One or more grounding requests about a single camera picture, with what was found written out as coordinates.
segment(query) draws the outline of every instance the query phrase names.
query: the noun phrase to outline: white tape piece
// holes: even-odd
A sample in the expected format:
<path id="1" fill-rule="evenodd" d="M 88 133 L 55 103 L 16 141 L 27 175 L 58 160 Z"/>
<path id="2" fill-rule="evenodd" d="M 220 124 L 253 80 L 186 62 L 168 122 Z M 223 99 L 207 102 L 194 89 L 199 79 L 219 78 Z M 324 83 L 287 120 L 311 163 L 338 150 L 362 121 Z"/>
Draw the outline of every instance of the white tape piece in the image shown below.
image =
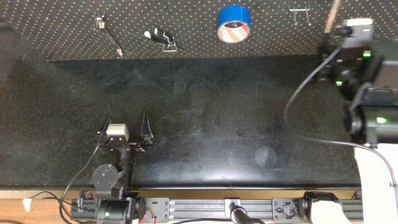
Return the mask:
<path id="1" fill-rule="evenodd" d="M 343 213 L 343 207 L 331 201 L 312 203 L 311 221 L 313 224 L 350 224 Z"/>
<path id="2" fill-rule="evenodd" d="M 29 212 L 30 211 L 30 205 L 32 203 L 32 199 L 31 198 L 24 198 L 22 203 L 24 204 L 25 211 Z"/>

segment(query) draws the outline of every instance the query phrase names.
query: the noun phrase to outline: blue painter's tape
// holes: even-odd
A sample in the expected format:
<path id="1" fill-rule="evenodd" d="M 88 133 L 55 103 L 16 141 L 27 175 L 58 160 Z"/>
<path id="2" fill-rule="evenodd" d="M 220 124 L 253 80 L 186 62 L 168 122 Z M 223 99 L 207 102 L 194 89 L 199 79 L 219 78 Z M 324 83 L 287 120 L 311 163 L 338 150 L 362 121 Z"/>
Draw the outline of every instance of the blue painter's tape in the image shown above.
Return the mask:
<path id="1" fill-rule="evenodd" d="M 245 7 L 228 6 L 218 14 L 217 36 L 226 43 L 246 40 L 250 29 L 250 12 Z"/>

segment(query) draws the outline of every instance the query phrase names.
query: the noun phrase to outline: clamp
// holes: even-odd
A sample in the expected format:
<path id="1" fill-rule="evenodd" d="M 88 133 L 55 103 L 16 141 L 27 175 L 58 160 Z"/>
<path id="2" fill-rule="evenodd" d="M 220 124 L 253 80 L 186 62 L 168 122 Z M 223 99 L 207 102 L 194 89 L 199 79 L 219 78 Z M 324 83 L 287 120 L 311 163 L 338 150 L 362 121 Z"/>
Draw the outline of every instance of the clamp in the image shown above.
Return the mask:
<path id="1" fill-rule="evenodd" d="M 155 28 L 154 34 L 145 31 L 144 36 L 155 44 L 163 45 L 163 52 L 176 52 L 177 48 L 181 49 L 181 47 L 175 43 L 174 37 L 158 28 Z"/>
<path id="2" fill-rule="evenodd" d="M 112 42 L 112 44 L 116 47 L 116 53 L 119 57 L 123 57 L 122 48 L 120 48 L 119 44 L 116 43 L 115 39 L 109 34 L 109 32 L 105 28 L 105 15 L 101 15 L 100 13 L 95 13 L 95 27 L 99 27 L 100 30 L 104 32 L 104 34 L 108 37 L 108 39 Z"/>

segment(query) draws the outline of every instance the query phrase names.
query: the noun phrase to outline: printed label inside tape roll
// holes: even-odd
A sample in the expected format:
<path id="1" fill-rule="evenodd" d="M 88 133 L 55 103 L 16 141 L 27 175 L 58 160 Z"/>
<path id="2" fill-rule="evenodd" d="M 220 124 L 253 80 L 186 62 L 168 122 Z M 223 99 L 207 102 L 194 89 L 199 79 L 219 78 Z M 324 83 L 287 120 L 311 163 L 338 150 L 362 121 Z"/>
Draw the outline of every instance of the printed label inside tape roll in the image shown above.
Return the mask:
<path id="1" fill-rule="evenodd" d="M 229 22 L 220 27 L 218 35 L 227 43 L 237 43 L 248 37 L 249 27 L 242 22 Z"/>

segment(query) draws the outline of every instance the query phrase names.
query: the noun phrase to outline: black mat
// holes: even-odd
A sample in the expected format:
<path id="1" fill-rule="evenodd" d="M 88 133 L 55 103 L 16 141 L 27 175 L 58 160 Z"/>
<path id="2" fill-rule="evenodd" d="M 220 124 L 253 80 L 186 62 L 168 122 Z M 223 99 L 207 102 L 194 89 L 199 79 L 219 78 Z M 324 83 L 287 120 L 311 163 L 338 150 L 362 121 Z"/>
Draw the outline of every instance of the black mat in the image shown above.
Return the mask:
<path id="1" fill-rule="evenodd" d="M 353 150 L 286 133 L 282 111 L 313 56 L 47 63 L 11 31 L 1 43 L 2 189 L 60 189 L 93 152 L 107 113 L 139 137 L 149 113 L 157 145 L 134 161 L 135 189 L 358 187 Z M 290 112 L 301 133 L 348 140 L 342 99 L 309 86 Z M 75 182 L 90 188 L 100 152 Z"/>

